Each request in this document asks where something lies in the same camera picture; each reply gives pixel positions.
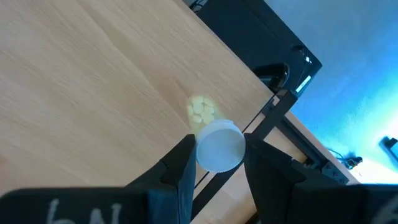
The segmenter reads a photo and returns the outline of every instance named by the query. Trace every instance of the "wooden tabletop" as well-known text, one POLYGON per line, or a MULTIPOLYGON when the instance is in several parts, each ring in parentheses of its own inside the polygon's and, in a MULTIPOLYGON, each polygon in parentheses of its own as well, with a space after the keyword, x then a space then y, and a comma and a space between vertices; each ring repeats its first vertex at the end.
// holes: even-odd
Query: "wooden tabletop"
POLYGON ((180 0, 1 0, 0 194, 126 185, 198 94, 241 129, 272 96, 180 0))

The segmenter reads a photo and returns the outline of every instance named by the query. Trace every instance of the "cable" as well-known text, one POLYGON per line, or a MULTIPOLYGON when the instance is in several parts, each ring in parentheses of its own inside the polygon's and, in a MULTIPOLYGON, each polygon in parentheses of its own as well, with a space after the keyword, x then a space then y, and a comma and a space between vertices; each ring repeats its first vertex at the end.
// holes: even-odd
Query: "cable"
POLYGON ((338 152, 336 152, 336 151, 334 151, 332 149, 329 149, 329 151, 334 152, 335 154, 339 155, 342 160, 344 160, 344 161, 346 160, 346 159, 344 159, 344 156, 342 156, 340 153, 338 153, 338 152))

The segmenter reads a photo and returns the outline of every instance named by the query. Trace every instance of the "floor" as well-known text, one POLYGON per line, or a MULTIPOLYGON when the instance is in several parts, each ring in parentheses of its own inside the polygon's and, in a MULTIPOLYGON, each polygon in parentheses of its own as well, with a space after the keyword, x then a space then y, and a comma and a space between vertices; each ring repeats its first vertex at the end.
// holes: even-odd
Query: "floor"
POLYGON ((398 171, 398 1, 267 0, 323 68, 293 113, 326 146, 398 171))

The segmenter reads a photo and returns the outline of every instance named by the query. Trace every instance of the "pill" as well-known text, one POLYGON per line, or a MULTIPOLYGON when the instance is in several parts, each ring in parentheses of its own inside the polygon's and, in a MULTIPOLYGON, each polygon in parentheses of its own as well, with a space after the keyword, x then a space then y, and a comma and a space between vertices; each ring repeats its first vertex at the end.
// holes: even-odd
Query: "pill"
POLYGON ((193 112, 196 114, 200 114, 203 112, 203 104, 199 103, 199 104, 194 104, 193 105, 193 112))
POLYGON ((200 104, 200 103, 203 103, 203 96, 194 96, 192 98, 192 104, 193 105, 197 105, 197 104, 200 104))
POLYGON ((203 118, 203 122, 204 122, 205 124, 210 124, 210 122, 213 121, 213 120, 214 120, 214 116, 211 115, 211 114, 209 114, 208 116, 205 116, 205 117, 203 118))
POLYGON ((193 115, 193 116, 192 116, 192 120, 193 120, 193 122, 195 122, 195 123, 201 123, 202 118, 201 118, 200 116, 198 116, 198 115, 193 115))
POLYGON ((204 110, 204 112, 206 112, 208 114, 213 114, 214 113, 214 107, 212 107, 212 106, 205 105, 203 110, 204 110))
POLYGON ((209 98, 204 98, 203 102, 208 105, 208 106, 214 106, 213 100, 209 99, 209 98))
POLYGON ((207 117, 210 116, 210 115, 211 115, 211 114, 207 113, 206 111, 200 113, 200 116, 201 116, 203 119, 207 118, 207 117))

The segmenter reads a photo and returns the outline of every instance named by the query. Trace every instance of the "white cap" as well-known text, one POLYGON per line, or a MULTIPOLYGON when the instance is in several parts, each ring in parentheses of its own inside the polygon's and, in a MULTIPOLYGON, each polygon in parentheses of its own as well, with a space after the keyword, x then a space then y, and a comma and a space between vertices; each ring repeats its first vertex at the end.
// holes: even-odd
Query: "white cap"
POLYGON ((197 161, 211 172, 226 172, 244 157, 246 142, 242 132, 226 119, 215 119, 197 135, 197 161))

